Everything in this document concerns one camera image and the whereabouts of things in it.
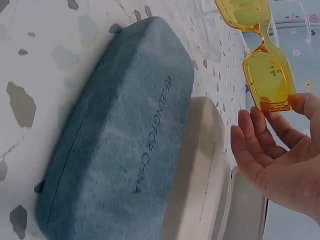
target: yellow sunglasses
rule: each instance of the yellow sunglasses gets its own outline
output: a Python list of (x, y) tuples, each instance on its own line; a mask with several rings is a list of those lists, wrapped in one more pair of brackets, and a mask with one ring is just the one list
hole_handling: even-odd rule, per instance
[(263, 113), (297, 107), (294, 78), (285, 53), (269, 38), (272, 19), (268, 0), (214, 0), (230, 27), (256, 33), (261, 45), (243, 61), (243, 71), (252, 98)]

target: hand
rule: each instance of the hand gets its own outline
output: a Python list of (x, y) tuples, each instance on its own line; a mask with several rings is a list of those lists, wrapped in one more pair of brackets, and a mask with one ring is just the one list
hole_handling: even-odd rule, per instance
[[(296, 95), (295, 111), (310, 120), (311, 137), (295, 130), (279, 113), (256, 107), (239, 112), (231, 127), (231, 148), (240, 171), (271, 201), (306, 214), (320, 225), (320, 99)], [(289, 151), (277, 146), (266, 119)]]

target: sunglasses temple arm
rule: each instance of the sunglasses temple arm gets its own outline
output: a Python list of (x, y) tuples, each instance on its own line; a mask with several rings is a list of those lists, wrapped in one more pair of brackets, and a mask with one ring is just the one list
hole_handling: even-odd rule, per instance
[(277, 32), (277, 28), (276, 28), (276, 24), (275, 24), (273, 16), (271, 17), (271, 27), (272, 27), (272, 32), (273, 32), (274, 45), (279, 47), (280, 46), (279, 37), (278, 37), (278, 32)]
[(304, 7), (304, 5), (302, 4), (302, 2), (299, 0), (299, 4), (300, 4), (300, 7), (303, 11), (303, 17), (304, 17), (304, 21), (305, 21), (305, 24), (306, 24), (306, 43), (308, 44), (308, 48), (310, 51), (312, 51), (312, 47), (311, 47), (311, 25), (310, 25), (310, 21), (309, 21), (309, 17), (308, 17), (308, 14), (307, 14), (307, 11)]

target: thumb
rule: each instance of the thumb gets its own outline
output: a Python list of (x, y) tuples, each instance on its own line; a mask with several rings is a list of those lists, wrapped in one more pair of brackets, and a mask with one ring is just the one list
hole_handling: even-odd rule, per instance
[(298, 93), (289, 97), (294, 110), (310, 120), (312, 142), (320, 148), (320, 99), (312, 93)]

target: finger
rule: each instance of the finger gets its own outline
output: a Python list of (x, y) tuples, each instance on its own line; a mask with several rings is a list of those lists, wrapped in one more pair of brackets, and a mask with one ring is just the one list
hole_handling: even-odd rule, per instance
[(245, 135), (238, 126), (231, 127), (231, 149), (241, 172), (246, 175), (251, 182), (256, 183), (264, 167), (256, 162), (249, 153)]
[(261, 156), (265, 155), (265, 153), (262, 150), (259, 141), (255, 135), (255, 128), (250, 114), (245, 110), (239, 111), (238, 122), (239, 127), (243, 132), (249, 153), (255, 160), (265, 160), (266, 162), (259, 162), (263, 167), (269, 166), (272, 163), (271, 158), (260, 158)]
[(273, 159), (277, 159), (287, 153), (284, 148), (276, 144), (276, 141), (267, 128), (265, 115), (254, 106), (251, 108), (250, 116), (255, 136), (265, 154)]
[(298, 99), (298, 107), (294, 110), (299, 114), (305, 115), (311, 121), (310, 133), (312, 138), (312, 145), (313, 148), (320, 150), (320, 99), (311, 93), (296, 94), (293, 95), (291, 99)]
[(266, 119), (273, 128), (279, 139), (292, 149), (301, 139), (307, 136), (294, 129), (291, 124), (279, 112), (270, 112), (265, 114)]
[(294, 110), (301, 115), (305, 115), (309, 120), (317, 110), (320, 110), (320, 99), (312, 93), (298, 93), (289, 97), (289, 103), (297, 106)]

